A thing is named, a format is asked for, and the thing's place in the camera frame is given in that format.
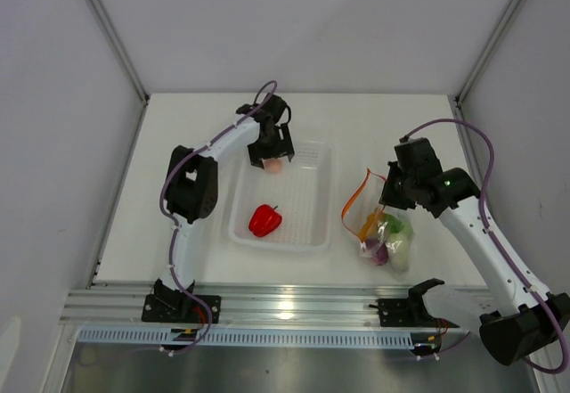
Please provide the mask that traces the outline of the green cabbage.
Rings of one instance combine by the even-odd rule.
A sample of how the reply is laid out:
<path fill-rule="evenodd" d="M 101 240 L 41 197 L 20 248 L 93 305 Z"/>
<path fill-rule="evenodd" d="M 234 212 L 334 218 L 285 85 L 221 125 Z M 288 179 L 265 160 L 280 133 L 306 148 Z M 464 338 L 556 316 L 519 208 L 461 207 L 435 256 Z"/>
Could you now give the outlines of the green cabbage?
<path fill-rule="evenodd" d="M 384 214 L 384 223 L 386 225 L 386 232 L 388 234 L 400 233 L 408 225 L 408 222 L 405 219 L 401 219 L 389 213 Z"/>

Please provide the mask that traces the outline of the purple onion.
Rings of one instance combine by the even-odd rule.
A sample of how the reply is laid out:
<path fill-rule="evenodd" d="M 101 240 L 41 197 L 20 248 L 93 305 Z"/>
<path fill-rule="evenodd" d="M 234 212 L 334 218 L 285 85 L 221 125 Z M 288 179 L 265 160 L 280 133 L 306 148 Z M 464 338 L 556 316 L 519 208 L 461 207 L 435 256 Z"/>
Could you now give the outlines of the purple onion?
<path fill-rule="evenodd" d="M 375 266 L 383 266 L 388 261 L 386 244 L 378 238 L 365 239 L 360 243 L 361 256 Z"/>

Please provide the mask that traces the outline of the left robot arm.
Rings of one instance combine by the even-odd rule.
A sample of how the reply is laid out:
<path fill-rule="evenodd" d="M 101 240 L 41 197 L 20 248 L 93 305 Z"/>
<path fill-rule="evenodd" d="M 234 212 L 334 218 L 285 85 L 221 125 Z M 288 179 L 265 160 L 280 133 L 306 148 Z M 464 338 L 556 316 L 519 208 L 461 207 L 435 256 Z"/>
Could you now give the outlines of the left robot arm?
<path fill-rule="evenodd" d="M 206 219 L 218 201 L 219 168 L 242 149 L 248 151 L 254 168 L 264 169 L 269 160 L 292 160 L 295 150 L 289 123 L 279 122 L 284 113 L 291 113 L 289 105 L 269 94 L 261 102 L 239 107 L 234 122 L 201 147 L 173 149 L 159 209 L 173 221 L 174 231 L 167 268 L 145 298 L 144 322 L 195 323 L 197 309 L 205 314 L 214 305 L 212 298 L 193 293 L 191 258 L 198 254 Z"/>

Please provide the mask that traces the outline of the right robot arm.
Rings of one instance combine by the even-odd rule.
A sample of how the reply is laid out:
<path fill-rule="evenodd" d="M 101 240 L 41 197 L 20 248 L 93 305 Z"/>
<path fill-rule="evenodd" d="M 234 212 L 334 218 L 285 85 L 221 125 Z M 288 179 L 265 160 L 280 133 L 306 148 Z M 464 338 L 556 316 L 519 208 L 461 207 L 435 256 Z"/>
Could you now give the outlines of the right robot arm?
<path fill-rule="evenodd" d="M 511 365 L 558 341 L 569 364 L 564 329 L 569 323 L 569 296 L 555 294 L 528 269 L 494 219 L 484 194 L 466 171 L 445 171 L 438 160 L 418 165 L 392 161 L 380 202 L 390 208 L 421 206 L 455 237 L 484 279 L 493 297 L 485 310 L 473 299 L 438 279 L 419 284 L 406 312 L 416 324 L 443 318 L 476 334 L 500 364 Z"/>

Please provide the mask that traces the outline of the red bell pepper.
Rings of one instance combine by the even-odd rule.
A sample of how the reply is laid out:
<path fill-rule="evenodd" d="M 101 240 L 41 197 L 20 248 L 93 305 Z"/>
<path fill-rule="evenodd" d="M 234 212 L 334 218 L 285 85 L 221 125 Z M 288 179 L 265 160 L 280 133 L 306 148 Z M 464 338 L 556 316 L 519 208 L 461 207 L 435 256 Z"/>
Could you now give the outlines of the red bell pepper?
<path fill-rule="evenodd" d="M 263 204 L 256 208 L 248 229 L 255 237 L 262 238 L 274 232 L 281 223 L 282 215 L 277 211 L 277 207 Z"/>

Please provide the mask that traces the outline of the white radish with leaves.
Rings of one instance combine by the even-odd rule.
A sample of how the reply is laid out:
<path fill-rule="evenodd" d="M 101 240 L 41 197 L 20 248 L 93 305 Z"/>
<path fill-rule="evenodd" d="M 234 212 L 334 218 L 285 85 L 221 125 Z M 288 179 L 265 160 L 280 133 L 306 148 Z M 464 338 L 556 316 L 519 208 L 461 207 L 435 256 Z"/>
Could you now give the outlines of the white radish with leaves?
<path fill-rule="evenodd" d="M 409 225 L 387 236 L 388 263 L 396 272 L 403 273 L 410 269 L 413 237 L 414 232 Z"/>

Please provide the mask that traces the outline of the clear zip top bag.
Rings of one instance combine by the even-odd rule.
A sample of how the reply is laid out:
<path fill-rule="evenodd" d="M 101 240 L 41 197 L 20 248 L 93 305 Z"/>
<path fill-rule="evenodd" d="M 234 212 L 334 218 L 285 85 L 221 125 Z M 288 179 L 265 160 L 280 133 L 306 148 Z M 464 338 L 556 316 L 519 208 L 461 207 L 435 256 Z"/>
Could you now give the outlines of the clear zip top bag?
<path fill-rule="evenodd" d="M 376 213 L 378 217 L 378 233 L 375 236 L 370 238 L 378 238 L 382 240 L 386 244 L 386 239 L 388 233 L 386 232 L 386 225 L 384 223 L 384 214 L 389 213 L 391 215 L 397 216 L 401 219 L 405 219 L 408 222 L 408 225 L 413 229 L 411 225 L 411 220 L 406 215 L 406 213 L 401 209 L 393 209 L 386 207 L 384 205 L 379 204 L 379 197 L 383 189 L 384 182 L 386 178 L 382 175 L 379 175 L 370 169 L 366 170 L 364 179 L 358 185 L 356 190 L 352 193 L 352 195 L 346 201 L 344 207 L 341 209 L 340 212 L 340 220 L 342 226 L 346 229 L 347 233 L 354 238 L 354 242 L 357 243 L 357 253 L 361 256 L 361 247 L 357 234 L 359 233 L 362 225 L 364 224 L 367 216 L 370 213 Z M 384 267 L 390 270 L 395 275 L 402 275 L 407 273 L 399 273 L 396 272 L 390 264 L 387 263 L 383 266 L 376 266 L 376 267 Z"/>

